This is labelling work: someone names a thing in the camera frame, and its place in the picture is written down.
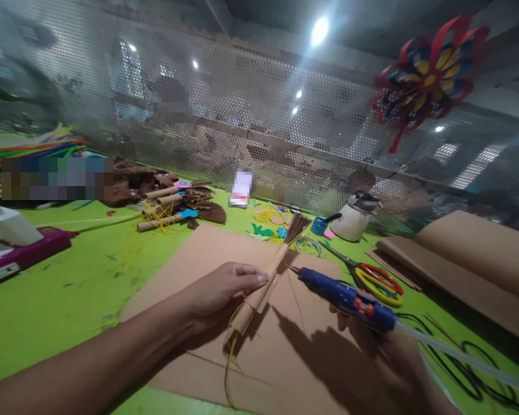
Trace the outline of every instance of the perforated metal sheet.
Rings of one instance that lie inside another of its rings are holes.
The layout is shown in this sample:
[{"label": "perforated metal sheet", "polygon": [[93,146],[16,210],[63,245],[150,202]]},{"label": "perforated metal sheet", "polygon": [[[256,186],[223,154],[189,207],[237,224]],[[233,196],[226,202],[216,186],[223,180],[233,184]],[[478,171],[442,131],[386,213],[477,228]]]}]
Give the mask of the perforated metal sheet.
[{"label": "perforated metal sheet", "polygon": [[[234,169],[251,168],[256,197],[316,214],[340,210],[364,188],[383,200],[374,226],[411,235],[466,209],[469,192],[519,199],[519,120],[460,105],[405,134],[391,155],[396,132],[377,122],[373,86],[213,40],[181,27],[170,7],[0,1],[0,64],[14,58],[44,74],[57,117],[99,151],[219,186]],[[177,10],[194,16],[188,6]]]}]

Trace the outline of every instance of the red paper flower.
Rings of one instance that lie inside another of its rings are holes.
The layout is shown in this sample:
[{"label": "red paper flower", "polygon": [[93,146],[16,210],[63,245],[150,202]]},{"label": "red paper flower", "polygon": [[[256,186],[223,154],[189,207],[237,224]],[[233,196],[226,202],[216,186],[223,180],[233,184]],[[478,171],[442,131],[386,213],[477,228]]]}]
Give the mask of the red paper flower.
[{"label": "red paper flower", "polygon": [[[469,30],[471,18],[459,16],[446,23],[432,44],[416,37],[404,45],[397,64],[377,78],[385,90],[373,101],[379,123],[392,120],[400,131],[389,153],[396,153],[404,131],[419,127],[426,118],[443,118],[452,104],[473,91],[469,77],[480,67],[480,49],[490,27]],[[452,40],[446,44],[446,37]]]}]

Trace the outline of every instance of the green tabletop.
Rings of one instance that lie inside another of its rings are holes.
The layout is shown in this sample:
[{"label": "green tabletop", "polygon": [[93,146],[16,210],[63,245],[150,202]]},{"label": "green tabletop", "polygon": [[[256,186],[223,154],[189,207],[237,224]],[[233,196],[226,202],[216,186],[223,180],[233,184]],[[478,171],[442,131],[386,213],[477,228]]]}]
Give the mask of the green tabletop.
[{"label": "green tabletop", "polygon": [[[225,192],[214,201],[227,205]],[[134,215],[127,208],[112,210],[93,202],[78,210],[71,205],[47,210],[23,211],[35,225],[52,225],[76,231],[91,225]],[[226,208],[227,228],[252,232],[254,208]],[[159,231],[138,233],[139,219],[84,232],[72,240],[73,246],[0,284],[0,379],[71,348],[117,323],[124,303],[142,287],[188,237],[185,224]],[[367,233],[366,240],[349,243],[338,238],[331,246],[352,259],[374,263],[364,252],[374,247],[378,236]],[[344,264],[324,251],[323,257],[337,262],[343,279],[350,281]],[[519,377],[519,367],[484,339],[470,331],[425,294],[405,284],[404,306],[400,311],[421,316],[430,314],[457,340],[470,340],[486,350],[500,368]],[[514,413],[513,409],[491,403],[485,395],[476,402],[466,395],[449,375],[428,355],[428,361],[467,414]],[[491,379],[484,378],[495,385]],[[219,405],[144,387],[115,411],[116,414],[233,413]]]}]

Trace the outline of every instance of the cardboard sheet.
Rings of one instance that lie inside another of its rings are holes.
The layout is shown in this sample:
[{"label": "cardboard sheet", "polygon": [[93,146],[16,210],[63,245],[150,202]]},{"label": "cardboard sheet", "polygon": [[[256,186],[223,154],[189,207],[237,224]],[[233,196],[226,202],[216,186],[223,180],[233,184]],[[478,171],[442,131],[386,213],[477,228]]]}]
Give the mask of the cardboard sheet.
[{"label": "cardboard sheet", "polygon": [[453,212],[415,242],[519,297],[519,232],[470,213]]},{"label": "cardboard sheet", "polygon": [[377,248],[519,337],[519,297],[411,239],[387,237]]},{"label": "cardboard sheet", "polygon": [[[131,298],[121,321],[180,291],[224,262],[264,265],[277,246],[202,224]],[[289,251],[286,263],[341,278],[337,264]],[[377,370],[349,333],[339,333],[328,305],[284,266],[268,306],[250,323],[231,367],[235,405],[257,413],[395,413]],[[150,385],[227,405],[225,327],[167,365]]]}]

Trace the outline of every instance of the hand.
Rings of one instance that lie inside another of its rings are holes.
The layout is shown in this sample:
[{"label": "hand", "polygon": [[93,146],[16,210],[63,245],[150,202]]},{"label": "hand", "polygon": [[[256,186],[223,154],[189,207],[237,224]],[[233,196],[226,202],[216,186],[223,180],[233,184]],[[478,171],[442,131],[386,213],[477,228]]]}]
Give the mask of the hand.
[{"label": "hand", "polygon": [[379,335],[355,318],[337,312],[332,305],[329,310],[337,313],[339,330],[348,328],[362,352],[379,369],[386,385],[404,395],[415,396],[426,373],[419,343],[397,331]]},{"label": "hand", "polygon": [[255,265],[226,262],[189,285],[180,294],[189,302],[193,334],[217,326],[267,280],[267,274]]}]

